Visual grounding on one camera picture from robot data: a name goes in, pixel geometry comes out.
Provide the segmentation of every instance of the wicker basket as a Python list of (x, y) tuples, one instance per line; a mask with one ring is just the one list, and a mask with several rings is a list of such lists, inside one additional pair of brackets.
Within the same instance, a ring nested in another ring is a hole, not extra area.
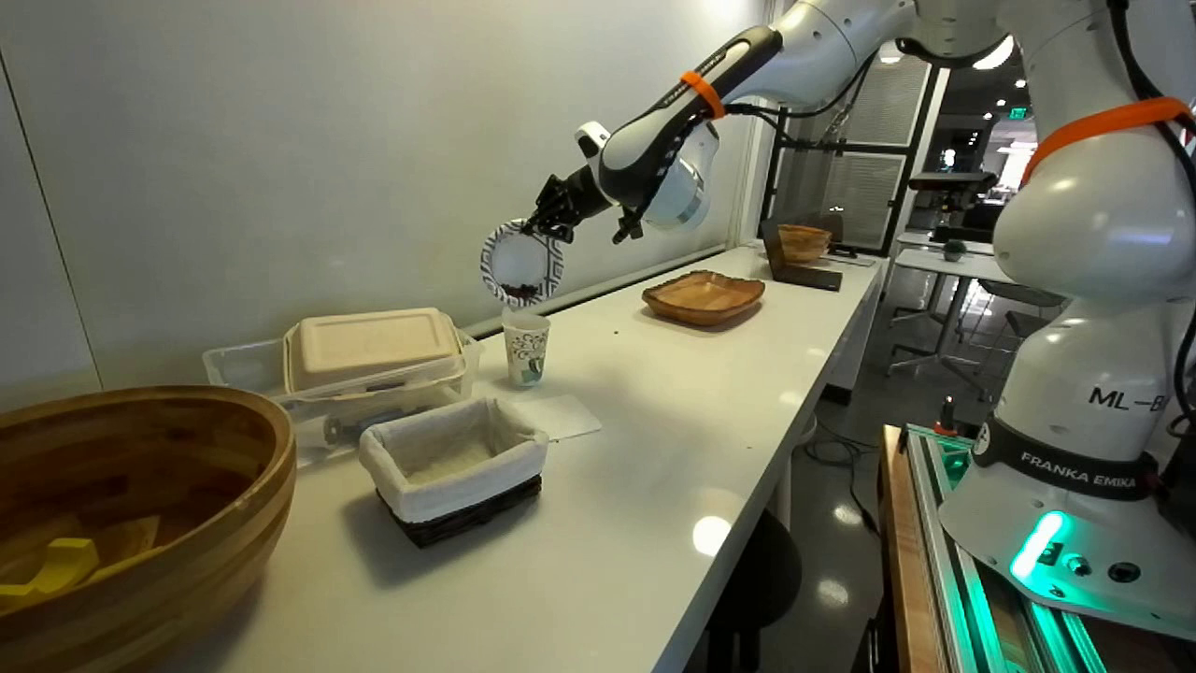
[(151, 667), (253, 589), (292, 485), (288, 416), (237, 389), (129, 389), (0, 416), (9, 600), (51, 578), (49, 548), (93, 548), (100, 563), (4, 606), (4, 670)]

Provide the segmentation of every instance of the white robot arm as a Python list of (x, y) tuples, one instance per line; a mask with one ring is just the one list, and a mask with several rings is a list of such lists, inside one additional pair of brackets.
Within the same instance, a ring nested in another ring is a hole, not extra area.
[(551, 180), (519, 224), (530, 239), (622, 206), (622, 231), (696, 224), (714, 121), (767, 97), (795, 112), (834, 100), (884, 40), (970, 64), (1018, 37), (1044, 148), (996, 229), (1003, 271), (1068, 297), (1013, 358), (975, 469), (947, 493), (942, 527), (1026, 594), (1196, 640), (1191, 534), (1152, 493), (1145, 454), (1191, 426), (1196, 337), (1196, 29), (1184, 0), (799, 0), (606, 134)]

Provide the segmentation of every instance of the white bowl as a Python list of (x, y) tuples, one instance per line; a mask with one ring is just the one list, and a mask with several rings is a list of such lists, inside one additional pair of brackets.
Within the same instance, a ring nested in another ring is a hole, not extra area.
[(431, 523), (530, 484), (545, 433), (496, 399), (464, 399), (369, 426), (359, 459), (398, 519)]

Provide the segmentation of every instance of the white wall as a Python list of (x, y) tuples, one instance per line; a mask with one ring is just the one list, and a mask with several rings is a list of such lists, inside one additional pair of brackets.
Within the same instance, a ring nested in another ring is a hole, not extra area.
[[(769, 11), (0, 0), (0, 52), (99, 373), (145, 387), (200, 382), (200, 353), (276, 337), (304, 313), (496, 313), (475, 254), (551, 171), (578, 168), (575, 124), (643, 112)], [(610, 249), (606, 215), (567, 249), (566, 292), (734, 239), (754, 124), (729, 121), (723, 138), (703, 231)]]
[(99, 389), (12, 97), (0, 97), (0, 408)]

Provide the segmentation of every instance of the green light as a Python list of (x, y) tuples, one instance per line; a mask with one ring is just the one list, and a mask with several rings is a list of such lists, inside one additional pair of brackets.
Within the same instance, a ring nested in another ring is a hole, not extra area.
[(1044, 513), (1034, 533), (1026, 539), (1026, 548), (1013, 558), (1013, 578), (1027, 584), (1034, 571), (1039, 558), (1046, 555), (1049, 539), (1063, 533), (1066, 518), (1063, 513)]

